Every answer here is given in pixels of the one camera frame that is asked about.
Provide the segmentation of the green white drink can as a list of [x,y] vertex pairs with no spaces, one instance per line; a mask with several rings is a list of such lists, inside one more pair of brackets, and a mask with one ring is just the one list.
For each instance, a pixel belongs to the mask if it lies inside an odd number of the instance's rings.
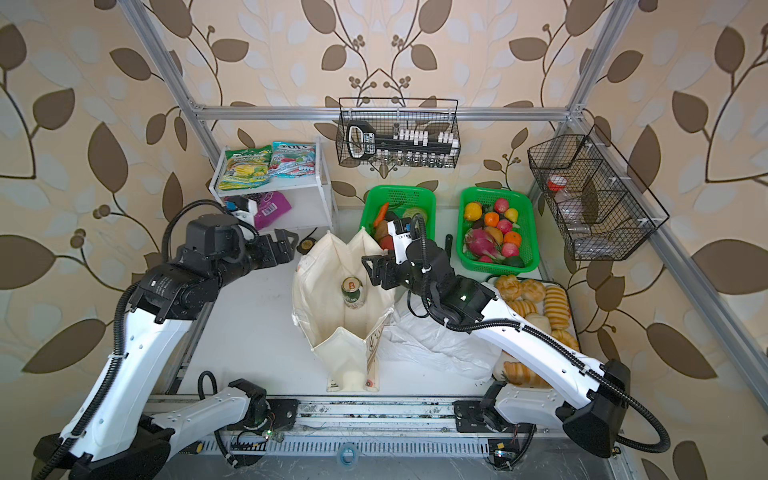
[[344,304],[350,309],[359,309],[365,305],[367,293],[364,283],[355,276],[346,277],[341,283]]

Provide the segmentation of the purple snack bag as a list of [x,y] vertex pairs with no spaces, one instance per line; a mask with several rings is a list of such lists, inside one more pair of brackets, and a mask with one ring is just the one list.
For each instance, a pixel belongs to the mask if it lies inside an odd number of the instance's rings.
[[287,214],[292,206],[279,191],[254,194],[248,201],[249,213],[257,230],[266,229]]

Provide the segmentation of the cream floral tote bag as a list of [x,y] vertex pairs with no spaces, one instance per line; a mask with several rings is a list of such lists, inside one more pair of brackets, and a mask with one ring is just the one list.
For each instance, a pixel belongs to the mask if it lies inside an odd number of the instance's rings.
[[[373,286],[361,262],[359,231],[348,242],[326,233],[296,267],[292,286],[292,320],[327,372],[329,392],[380,390],[377,351],[384,326],[395,318],[395,292]],[[359,309],[347,308],[341,283],[359,278],[367,298]]]

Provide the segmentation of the teal fruit candy bag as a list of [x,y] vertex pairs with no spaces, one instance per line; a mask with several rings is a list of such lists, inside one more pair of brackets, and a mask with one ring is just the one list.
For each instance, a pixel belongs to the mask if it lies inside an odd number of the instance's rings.
[[300,178],[315,174],[314,144],[273,142],[269,173],[274,178]]

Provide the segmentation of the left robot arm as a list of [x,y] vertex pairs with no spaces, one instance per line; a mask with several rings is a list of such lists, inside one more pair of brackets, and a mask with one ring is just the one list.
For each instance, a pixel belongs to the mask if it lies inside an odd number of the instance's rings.
[[171,354],[220,291],[254,270],[291,262],[299,244],[294,232],[261,234],[211,201],[216,213],[190,221],[184,244],[172,254],[174,227],[201,204],[185,205],[168,222],[160,263],[122,293],[107,363],[63,431],[38,441],[35,478],[67,470],[73,479],[152,479],[211,432],[230,425],[257,434],[273,428],[265,389],[244,379],[176,413],[144,413]]

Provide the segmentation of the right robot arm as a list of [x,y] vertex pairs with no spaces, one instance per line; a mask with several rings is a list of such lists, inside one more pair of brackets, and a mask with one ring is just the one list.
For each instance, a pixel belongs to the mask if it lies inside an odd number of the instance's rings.
[[515,313],[490,286],[458,275],[448,254],[427,236],[422,215],[385,215],[392,248],[366,255],[371,283],[404,287],[421,300],[420,315],[442,328],[475,336],[511,354],[560,394],[552,413],[583,450],[601,457],[614,446],[664,453],[671,439],[661,421],[630,394],[630,371],[619,360],[586,356]]

